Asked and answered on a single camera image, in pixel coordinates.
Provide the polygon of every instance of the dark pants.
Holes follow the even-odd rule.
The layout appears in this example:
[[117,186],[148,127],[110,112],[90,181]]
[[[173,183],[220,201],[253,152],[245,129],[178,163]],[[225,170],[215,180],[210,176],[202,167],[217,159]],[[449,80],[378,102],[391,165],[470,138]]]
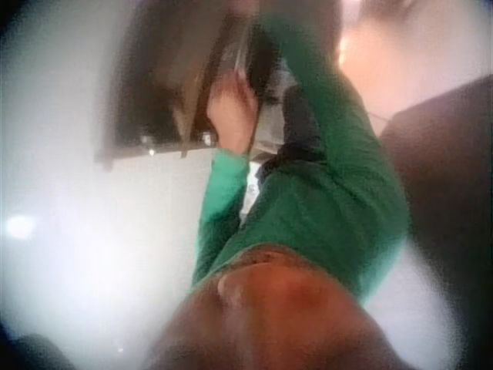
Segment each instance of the dark pants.
[[320,131],[299,86],[284,93],[284,145],[277,155],[265,162],[257,172],[259,185],[283,164],[295,160],[313,162],[322,160]]

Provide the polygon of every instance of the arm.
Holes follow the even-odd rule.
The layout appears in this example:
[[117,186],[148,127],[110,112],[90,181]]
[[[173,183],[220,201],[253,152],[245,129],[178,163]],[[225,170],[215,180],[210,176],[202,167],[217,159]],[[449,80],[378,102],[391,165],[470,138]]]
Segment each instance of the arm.
[[199,220],[193,284],[204,278],[224,244],[240,225],[249,162],[228,150],[214,156]]
[[347,223],[338,237],[357,247],[353,253],[342,253],[339,264],[357,274],[351,279],[364,299],[387,273],[406,236],[404,190],[359,96],[327,65],[312,39],[272,15],[261,15],[260,27],[279,46],[320,127],[327,171],[337,185],[331,196]]
[[209,273],[240,225],[249,171],[247,154],[257,123],[257,101],[245,78],[230,73],[214,84],[207,115],[219,135],[219,149],[202,204],[193,285]]

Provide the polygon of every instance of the bright light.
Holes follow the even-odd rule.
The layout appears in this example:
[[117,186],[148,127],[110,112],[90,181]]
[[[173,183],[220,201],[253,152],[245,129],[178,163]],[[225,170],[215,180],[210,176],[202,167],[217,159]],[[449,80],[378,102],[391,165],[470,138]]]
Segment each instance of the bright light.
[[342,66],[345,61],[346,61],[346,54],[341,53],[339,55],[339,66]]
[[339,44],[340,52],[345,52],[347,50],[347,44],[348,44],[347,38],[343,37]]
[[7,220],[5,231],[14,239],[29,239],[36,227],[36,221],[29,216],[14,216]]

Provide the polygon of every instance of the hand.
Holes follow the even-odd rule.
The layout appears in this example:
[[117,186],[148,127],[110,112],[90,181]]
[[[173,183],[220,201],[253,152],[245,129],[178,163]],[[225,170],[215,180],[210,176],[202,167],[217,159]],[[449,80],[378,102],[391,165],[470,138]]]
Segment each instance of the hand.
[[258,102],[245,76],[229,72],[214,83],[207,116],[219,135],[219,147],[235,154],[250,151]]

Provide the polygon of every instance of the green sleeve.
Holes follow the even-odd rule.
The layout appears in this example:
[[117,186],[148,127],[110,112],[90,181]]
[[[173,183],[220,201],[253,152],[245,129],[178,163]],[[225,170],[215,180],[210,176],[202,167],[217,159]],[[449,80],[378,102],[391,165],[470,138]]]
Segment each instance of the green sleeve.
[[207,275],[216,256],[240,225],[248,171],[246,157],[217,150],[200,214],[193,285]]
[[320,126],[327,165],[334,175],[387,166],[367,114],[350,83],[329,66],[314,38],[275,15],[260,27],[280,49]]
[[262,15],[260,27],[279,47],[320,127],[327,171],[337,186],[331,196],[348,225],[339,241],[355,240],[357,246],[346,250],[340,262],[351,267],[347,280],[357,281],[355,286],[377,286],[407,235],[404,189],[374,135],[361,98],[314,40],[275,15]]

